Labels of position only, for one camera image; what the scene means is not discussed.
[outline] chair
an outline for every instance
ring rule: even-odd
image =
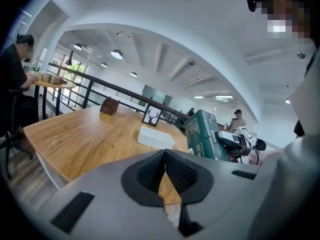
[[[20,146],[19,142],[25,137],[25,135],[21,132],[17,132],[15,118],[16,118],[16,105],[18,96],[25,91],[28,91],[29,88],[19,88],[19,89],[9,89],[9,94],[12,95],[12,107],[11,107],[11,127],[10,130],[5,129],[5,132],[1,132],[0,136],[5,136],[5,141],[0,144],[0,150],[5,148],[5,171],[6,176],[10,180],[11,175],[8,171],[8,162],[9,162],[9,154],[10,149],[15,148],[19,151],[25,152],[28,154],[28,158],[30,160],[33,159],[33,155],[30,151]]]

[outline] white box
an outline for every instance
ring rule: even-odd
[[[174,146],[175,141],[172,139],[170,134],[141,126],[138,143],[155,149],[170,150]]]

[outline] person sitting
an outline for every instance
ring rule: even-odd
[[[22,61],[31,59],[34,38],[32,35],[17,35],[16,43],[0,54],[2,84],[0,85],[0,127],[7,131],[11,125],[13,97],[9,89],[27,88],[38,78],[24,72]],[[20,94],[17,98],[15,122],[16,128],[26,127],[39,121],[38,102],[34,97]]]
[[[226,128],[229,133],[234,133],[236,129],[240,126],[246,126],[246,120],[242,118],[242,111],[240,109],[237,109],[235,112],[235,117],[230,122],[229,126]]]
[[[187,113],[188,116],[192,117],[195,114],[195,109],[192,107],[190,108],[189,112]]]

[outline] brown box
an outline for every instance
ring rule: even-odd
[[[50,83],[51,76],[52,76],[51,74],[43,74],[42,80]]]
[[[106,98],[101,105],[100,112],[112,116],[117,112],[120,101],[113,98]]]
[[[51,76],[50,84],[59,85],[61,83],[62,83],[62,77],[61,76],[55,76],[55,75]]]
[[[38,77],[38,80],[42,80],[44,77],[44,74],[42,74],[41,72],[34,71],[33,74]]]

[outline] small table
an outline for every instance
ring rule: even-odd
[[[49,83],[49,82],[38,80],[38,81],[33,82],[33,84],[35,85],[34,97],[36,98],[37,102],[38,102],[38,98],[39,98],[40,86],[43,87],[42,119],[47,119],[47,117],[46,117],[46,99],[47,99],[47,89],[48,89],[48,87],[58,88],[58,96],[56,97],[56,105],[55,105],[55,115],[56,116],[59,116],[59,114],[60,114],[61,90],[62,89],[72,89],[72,88],[76,87],[76,85],[73,82],[67,82],[67,83],[62,83],[62,84],[52,84],[52,83]]]

